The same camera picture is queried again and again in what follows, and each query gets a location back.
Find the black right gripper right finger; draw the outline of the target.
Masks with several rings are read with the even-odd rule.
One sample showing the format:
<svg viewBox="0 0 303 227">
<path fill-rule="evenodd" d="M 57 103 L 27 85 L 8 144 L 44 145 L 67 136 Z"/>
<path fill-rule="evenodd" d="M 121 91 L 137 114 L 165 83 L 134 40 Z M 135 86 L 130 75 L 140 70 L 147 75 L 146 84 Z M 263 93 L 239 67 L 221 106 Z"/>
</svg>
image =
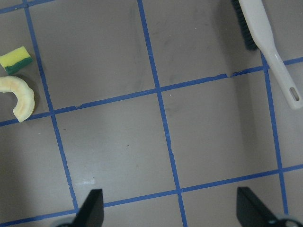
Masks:
<svg viewBox="0 0 303 227">
<path fill-rule="evenodd" d="M 238 187 L 236 217 L 242 227 L 278 227 L 278 218 L 249 187 Z"/>
</svg>

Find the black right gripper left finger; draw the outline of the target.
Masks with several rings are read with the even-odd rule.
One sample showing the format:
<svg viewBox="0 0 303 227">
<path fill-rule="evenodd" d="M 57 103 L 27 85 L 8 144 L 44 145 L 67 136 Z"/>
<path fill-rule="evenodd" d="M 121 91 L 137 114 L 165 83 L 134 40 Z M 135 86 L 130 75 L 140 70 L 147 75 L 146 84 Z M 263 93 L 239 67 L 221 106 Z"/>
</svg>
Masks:
<svg viewBox="0 0 303 227">
<path fill-rule="evenodd" d="M 89 192 L 81 209 L 72 222 L 73 227 L 101 227 L 104 221 L 102 189 Z"/>
</svg>

